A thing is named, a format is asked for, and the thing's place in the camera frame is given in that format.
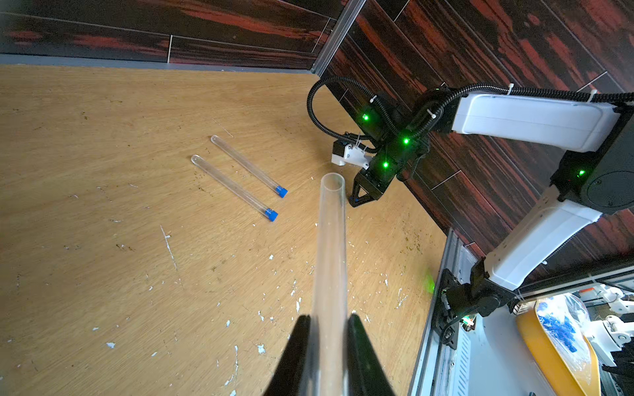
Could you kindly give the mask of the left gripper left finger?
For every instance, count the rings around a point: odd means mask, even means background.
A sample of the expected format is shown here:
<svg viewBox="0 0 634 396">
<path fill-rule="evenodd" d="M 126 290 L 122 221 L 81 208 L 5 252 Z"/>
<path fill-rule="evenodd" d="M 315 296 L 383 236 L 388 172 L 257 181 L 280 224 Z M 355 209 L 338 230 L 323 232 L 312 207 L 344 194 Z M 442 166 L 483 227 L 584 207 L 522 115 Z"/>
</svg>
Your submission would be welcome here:
<svg viewBox="0 0 634 396">
<path fill-rule="evenodd" d="M 265 396 L 296 396 L 300 394 L 310 338 L 310 315 L 298 318 Z"/>
</svg>

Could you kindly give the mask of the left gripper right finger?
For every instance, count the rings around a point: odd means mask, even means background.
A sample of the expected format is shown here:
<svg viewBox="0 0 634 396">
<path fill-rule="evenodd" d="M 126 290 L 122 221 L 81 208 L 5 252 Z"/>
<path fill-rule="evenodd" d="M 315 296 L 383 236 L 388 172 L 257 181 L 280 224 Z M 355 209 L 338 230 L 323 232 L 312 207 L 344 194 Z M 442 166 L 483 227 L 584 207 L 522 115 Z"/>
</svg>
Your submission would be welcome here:
<svg viewBox="0 0 634 396">
<path fill-rule="evenodd" d="M 352 313 L 347 323 L 348 394 L 395 396 L 362 320 Z"/>
</svg>

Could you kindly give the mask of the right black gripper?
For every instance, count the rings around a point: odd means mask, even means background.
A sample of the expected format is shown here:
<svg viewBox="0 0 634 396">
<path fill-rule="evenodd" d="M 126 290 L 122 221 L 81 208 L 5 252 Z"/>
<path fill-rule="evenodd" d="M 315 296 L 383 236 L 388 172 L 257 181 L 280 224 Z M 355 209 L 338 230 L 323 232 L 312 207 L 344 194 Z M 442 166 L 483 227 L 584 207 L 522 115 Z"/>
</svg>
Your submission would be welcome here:
<svg viewBox="0 0 634 396">
<path fill-rule="evenodd" d="M 382 196 L 392 180 L 403 168 L 402 164 L 386 153 L 378 153 L 365 170 L 364 178 L 355 178 L 348 202 L 352 207 L 375 201 Z"/>
</svg>

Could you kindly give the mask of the blue stopper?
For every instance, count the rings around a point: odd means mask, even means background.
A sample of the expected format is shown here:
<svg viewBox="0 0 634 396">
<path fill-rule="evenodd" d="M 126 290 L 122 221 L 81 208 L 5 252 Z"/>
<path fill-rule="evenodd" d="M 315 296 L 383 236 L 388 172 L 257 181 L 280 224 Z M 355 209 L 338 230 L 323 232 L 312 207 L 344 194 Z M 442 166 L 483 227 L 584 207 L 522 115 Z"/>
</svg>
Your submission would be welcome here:
<svg viewBox="0 0 634 396">
<path fill-rule="evenodd" d="M 280 196 L 280 198 L 284 198 L 287 194 L 287 189 L 282 186 L 277 186 L 275 191 Z"/>
<path fill-rule="evenodd" d="M 277 212 L 268 208 L 266 209 L 266 211 L 264 211 L 264 215 L 271 221 L 274 222 L 277 219 Z"/>
</svg>

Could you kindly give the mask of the clear glass test tube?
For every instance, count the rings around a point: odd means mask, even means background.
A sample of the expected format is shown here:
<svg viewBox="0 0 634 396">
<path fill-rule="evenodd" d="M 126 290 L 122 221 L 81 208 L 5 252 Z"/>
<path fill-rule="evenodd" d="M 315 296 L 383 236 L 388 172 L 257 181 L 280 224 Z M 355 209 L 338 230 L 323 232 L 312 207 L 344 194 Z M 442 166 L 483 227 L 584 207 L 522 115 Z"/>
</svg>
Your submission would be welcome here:
<svg viewBox="0 0 634 396">
<path fill-rule="evenodd" d="M 273 191 L 275 191 L 275 193 L 280 194 L 279 190 L 282 189 L 282 186 L 279 183 L 275 182 L 261 168 L 257 167 L 254 163 L 244 157 L 244 155 L 228 145 L 228 143 L 225 142 L 221 137 L 219 137 L 218 135 L 213 135 L 210 140 L 214 145 L 224 151 L 234 161 L 245 168 L 249 173 L 253 174 L 257 179 L 259 179 L 259 181 L 271 188 Z"/>
</svg>

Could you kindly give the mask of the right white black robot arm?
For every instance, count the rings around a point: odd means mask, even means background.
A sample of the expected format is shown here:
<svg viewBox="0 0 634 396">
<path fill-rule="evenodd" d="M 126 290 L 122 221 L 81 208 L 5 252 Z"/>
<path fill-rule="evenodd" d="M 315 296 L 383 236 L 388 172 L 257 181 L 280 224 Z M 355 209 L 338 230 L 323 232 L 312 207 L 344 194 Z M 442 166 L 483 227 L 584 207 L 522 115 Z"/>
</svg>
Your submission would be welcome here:
<svg viewBox="0 0 634 396">
<path fill-rule="evenodd" d="M 564 155 L 561 149 L 513 140 L 435 133 L 430 151 L 415 171 L 405 170 L 388 198 L 354 213 L 388 229 L 416 231 L 408 246 L 420 242 L 439 248 L 439 230 L 457 232 L 479 257 L 502 242 L 537 202 Z M 633 257 L 633 207 L 602 217 L 550 256 L 528 277 L 529 284 L 581 268 L 603 269 Z"/>
</svg>

